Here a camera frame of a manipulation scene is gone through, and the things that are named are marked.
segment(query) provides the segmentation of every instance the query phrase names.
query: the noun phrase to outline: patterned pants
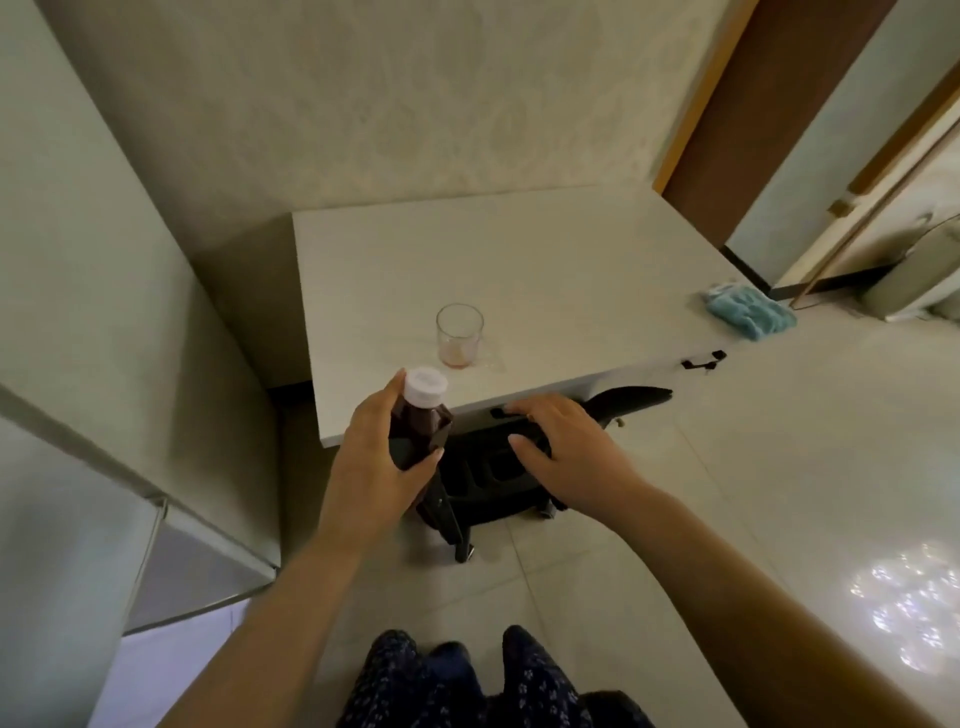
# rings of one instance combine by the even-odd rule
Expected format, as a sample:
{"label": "patterned pants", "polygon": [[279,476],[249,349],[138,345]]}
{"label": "patterned pants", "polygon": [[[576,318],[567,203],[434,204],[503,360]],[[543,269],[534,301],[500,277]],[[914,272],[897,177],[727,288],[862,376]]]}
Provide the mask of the patterned pants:
{"label": "patterned pants", "polygon": [[503,634],[504,690],[486,697],[466,650],[428,655],[405,632],[373,642],[338,728],[653,728],[622,692],[578,694],[563,671],[519,626]]}

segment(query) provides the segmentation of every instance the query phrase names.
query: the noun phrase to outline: chair wheel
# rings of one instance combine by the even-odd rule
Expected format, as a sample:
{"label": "chair wheel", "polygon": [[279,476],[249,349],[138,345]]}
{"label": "chair wheel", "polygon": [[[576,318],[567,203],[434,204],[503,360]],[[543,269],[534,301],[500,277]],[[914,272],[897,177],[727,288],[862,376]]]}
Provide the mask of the chair wheel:
{"label": "chair wheel", "polygon": [[537,513],[539,513],[542,518],[552,521],[557,518],[557,506],[553,500],[548,500],[544,505],[537,507]]}
{"label": "chair wheel", "polygon": [[457,563],[465,564],[467,561],[469,561],[470,557],[473,555],[474,550],[475,549],[473,548],[473,544],[470,544],[468,542],[457,544],[456,550],[454,552],[454,555],[457,559]]}

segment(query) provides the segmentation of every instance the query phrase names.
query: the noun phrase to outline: floor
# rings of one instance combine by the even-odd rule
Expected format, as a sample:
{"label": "floor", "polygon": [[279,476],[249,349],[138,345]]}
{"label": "floor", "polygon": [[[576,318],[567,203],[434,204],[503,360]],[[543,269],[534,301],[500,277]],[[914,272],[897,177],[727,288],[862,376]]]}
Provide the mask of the floor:
{"label": "floor", "polygon": [[[946,725],[960,726],[960,331],[883,324],[834,304],[800,318],[793,331],[744,344],[710,375],[664,373],[654,383],[672,385],[675,399],[627,418],[612,436],[650,480]],[[289,415],[286,525],[295,548],[315,522],[329,458],[313,446],[309,407]],[[426,645],[465,642],[495,692],[500,636],[513,623],[544,642],[581,690],[624,690],[659,726],[743,725],[649,571],[603,526],[572,512],[552,522],[519,516],[475,529],[473,541],[473,559],[460,566],[434,532],[409,520],[372,556],[333,631],[303,725],[333,724],[387,627]],[[168,670],[175,685],[163,699],[172,702],[242,612],[125,640],[102,719],[91,725],[156,724],[162,709],[150,691],[127,684]],[[137,672],[156,655],[167,662]],[[153,712],[110,721],[117,696]]]}

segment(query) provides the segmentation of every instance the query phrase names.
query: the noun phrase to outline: blue cloth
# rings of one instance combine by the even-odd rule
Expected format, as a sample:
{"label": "blue cloth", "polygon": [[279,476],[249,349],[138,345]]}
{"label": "blue cloth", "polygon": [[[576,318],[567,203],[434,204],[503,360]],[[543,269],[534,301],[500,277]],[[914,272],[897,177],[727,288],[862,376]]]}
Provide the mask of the blue cloth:
{"label": "blue cloth", "polygon": [[719,285],[705,292],[703,297],[707,311],[751,341],[759,341],[797,325],[793,311],[747,285]]}

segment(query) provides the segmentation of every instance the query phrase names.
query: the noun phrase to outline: drinking glass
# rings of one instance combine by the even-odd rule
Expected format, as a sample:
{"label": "drinking glass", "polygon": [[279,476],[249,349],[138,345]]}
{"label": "drinking glass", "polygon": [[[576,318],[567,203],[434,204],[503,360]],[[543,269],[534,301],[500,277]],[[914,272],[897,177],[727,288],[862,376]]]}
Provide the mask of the drinking glass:
{"label": "drinking glass", "polygon": [[437,314],[440,360],[450,369],[473,363],[483,332],[483,314],[468,303],[448,303]]}

